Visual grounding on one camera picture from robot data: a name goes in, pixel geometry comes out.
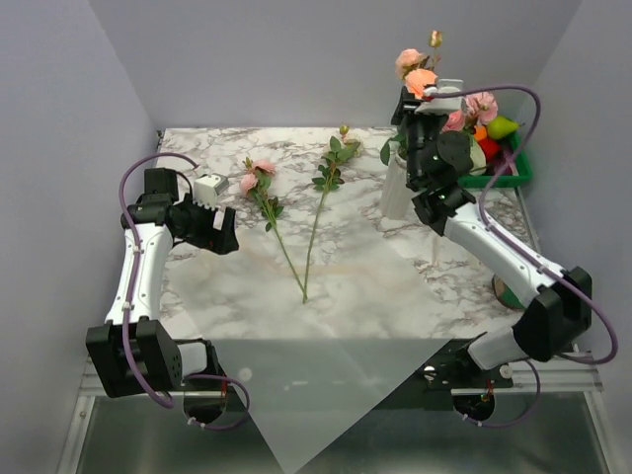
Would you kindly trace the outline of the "pink bud flower stem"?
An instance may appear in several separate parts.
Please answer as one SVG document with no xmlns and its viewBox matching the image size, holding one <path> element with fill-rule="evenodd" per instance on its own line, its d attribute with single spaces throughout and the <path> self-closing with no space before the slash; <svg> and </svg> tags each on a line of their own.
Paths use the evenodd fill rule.
<svg viewBox="0 0 632 474">
<path fill-rule="evenodd" d="M 431 31 L 428 46 L 433 50 L 431 54 L 425 54 L 415 48 L 404 49 L 395 62 L 396 73 L 403 83 L 401 101 L 396 106 L 391 123 L 397 126 L 394 136 L 388 138 L 380 149 L 380 160 L 384 165 L 388 165 L 391 158 L 391 143 L 397 143 L 397 156 L 404 158 L 407 151 L 407 132 L 404 130 L 404 113 L 408 111 L 407 106 L 412 105 L 411 112 L 425 103 L 430 103 L 433 98 L 428 90 L 437 90 L 437 75 L 435 68 L 441 56 L 439 48 L 443 43 L 443 32 Z"/>
</svg>

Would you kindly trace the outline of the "pink rose stem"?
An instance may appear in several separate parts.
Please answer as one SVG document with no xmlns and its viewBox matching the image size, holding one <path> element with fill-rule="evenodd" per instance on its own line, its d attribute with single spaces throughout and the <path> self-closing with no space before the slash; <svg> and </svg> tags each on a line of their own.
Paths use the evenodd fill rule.
<svg viewBox="0 0 632 474">
<path fill-rule="evenodd" d="M 477 126 L 487 125 L 498 115 L 498 103 L 490 92 L 467 95 L 464 108 L 448 116 L 443 131 L 473 132 Z"/>
</svg>

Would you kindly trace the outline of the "pink flower bouquet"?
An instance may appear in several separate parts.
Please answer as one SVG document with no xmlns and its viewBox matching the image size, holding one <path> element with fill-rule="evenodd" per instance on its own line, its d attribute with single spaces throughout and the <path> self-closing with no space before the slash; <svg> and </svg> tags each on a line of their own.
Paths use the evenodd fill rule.
<svg viewBox="0 0 632 474">
<path fill-rule="evenodd" d="M 244 196 L 257 205 L 261 215 L 267 222 L 265 230 L 274 233 L 292 276 L 297 282 L 301 293 L 305 295 L 305 286 L 296 271 L 278 230 L 277 221 L 284 211 L 284 207 L 279 203 L 278 198 L 271 194 L 272 180 L 277 172 L 276 166 L 269 160 L 252 160 L 250 157 L 244 160 L 243 165 L 246 174 L 241 179 L 240 190 Z"/>
</svg>

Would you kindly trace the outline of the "green leafy stem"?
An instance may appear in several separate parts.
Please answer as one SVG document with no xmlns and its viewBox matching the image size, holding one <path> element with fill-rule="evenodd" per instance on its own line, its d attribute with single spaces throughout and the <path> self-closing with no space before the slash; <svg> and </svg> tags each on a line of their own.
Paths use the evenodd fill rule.
<svg viewBox="0 0 632 474">
<path fill-rule="evenodd" d="M 317 168 L 320 175 L 312 179 L 313 188 L 320 194 L 320 199 L 316 208 L 306 253 L 302 290 L 303 304 L 308 301 L 308 284 L 312 263 L 312 252 L 319 227 L 320 216 L 325 208 L 327 196 L 329 193 L 338 190 L 340 186 L 345 183 L 342 178 L 341 167 L 346 165 L 354 156 L 356 156 L 358 154 L 358 150 L 361 148 L 361 141 L 357 138 L 350 137 L 350 131 L 350 127 L 343 123 L 339 126 L 338 132 L 330 137 L 327 149 L 321 157 L 323 163 Z"/>
</svg>

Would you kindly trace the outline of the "white wrapping paper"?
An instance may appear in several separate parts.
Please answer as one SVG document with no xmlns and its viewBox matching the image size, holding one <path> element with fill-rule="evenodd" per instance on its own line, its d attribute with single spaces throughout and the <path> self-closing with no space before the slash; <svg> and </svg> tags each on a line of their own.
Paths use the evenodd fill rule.
<svg viewBox="0 0 632 474">
<path fill-rule="evenodd" d="M 431 336 L 441 308 L 371 229 L 314 252 L 307 295 L 271 238 L 238 237 L 238 252 L 201 253 L 168 278 L 194 330 L 247 388 L 280 468 L 294 473 L 442 347 Z"/>
</svg>

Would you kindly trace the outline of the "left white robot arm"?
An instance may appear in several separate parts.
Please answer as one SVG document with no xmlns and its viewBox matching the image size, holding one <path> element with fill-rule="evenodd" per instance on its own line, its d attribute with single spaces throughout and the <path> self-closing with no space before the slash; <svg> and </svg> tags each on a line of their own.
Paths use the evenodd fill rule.
<svg viewBox="0 0 632 474">
<path fill-rule="evenodd" d="M 118 290 L 101 326 L 86 335 L 86 348 L 106 394 L 111 398 L 177 390 L 187 379 L 194 388 L 211 388 L 219 375 L 212 343 L 174 339 L 159 320 L 167 259 L 177 243 L 223 256 L 239 248 L 235 211 L 214 225 L 216 201 L 226 177 L 203 174 L 180 194 L 180 172 L 152 168 L 144 189 L 121 216 L 125 253 Z"/>
</svg>

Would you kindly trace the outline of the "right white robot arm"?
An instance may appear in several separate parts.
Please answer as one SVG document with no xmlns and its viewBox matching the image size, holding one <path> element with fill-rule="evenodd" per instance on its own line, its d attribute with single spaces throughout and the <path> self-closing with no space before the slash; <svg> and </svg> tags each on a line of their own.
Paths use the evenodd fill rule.
<svg viewBox="0 0 632 474">
<path fill-rule="evenodd" d="M 560 355 L 592 324 L 593 280 L 580 267 L 566 270 L 536 254 L 488 216 L 481 197 L 459 185 L 473 165 L 470 142 L 443 127 L 464 94 L 441 85 L 427 91 L 428 98 L 418 99 L 403 89 L 391 119 L 406 136 L 406 186 L 414 210 L 436 234 L 490 268 L 524 308 L 512 326 L 479 336 L 455 361 L 456 379 L 474 387 L 501 364 Z"/>
</svg>

